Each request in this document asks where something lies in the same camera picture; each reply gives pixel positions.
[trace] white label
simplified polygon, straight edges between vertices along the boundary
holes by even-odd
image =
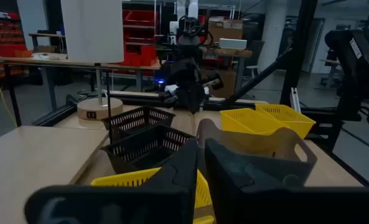
[[[352,49],[356,55],[357,59],[360,59],[361,56],[363,56],[363,54],[361,54],[360,49],[358,48],[356,41],[354,40],[354,38],[352,38],[352,40],[350,41],[350,46],[352,46]]]
[[[242,29],[242,23],[238,22],[224,22],[224,29]]]

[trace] lamp shade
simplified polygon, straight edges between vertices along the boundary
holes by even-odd
[[[68,59],[123,61],[121,0],[61,0]]]

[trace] white box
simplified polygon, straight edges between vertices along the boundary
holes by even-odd
[[[219,47],[221,49],[245,50],[247,42],[247,40],[220,38]]]

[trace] white lamp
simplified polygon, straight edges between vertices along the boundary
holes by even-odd
[[[124,60],[121,0],[61,0],[68,59],[75,62],[115,63]],[[107,99],[101,95],[100,69],[96,69],[98,98],[81,101],[83,119],[108,117]],[[111,115],[122,112],[122,101],[111,98]]]

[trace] yellow cable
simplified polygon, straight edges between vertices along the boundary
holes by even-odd
[[[14,123],[15,127],[17,127],[16,119],[15,119],[15,117],[13,117],[13,115],[11,114],[9,108],[7,107],[7,104],[6,104],[6,101],[4,100],[4,95],[3,95],[3,92],[2,92],[1,88],[0,88],[0,97],[2,98],[2,103],[3,103],[4,109],[9,113],[10,118],[12,119],[12,122]]]

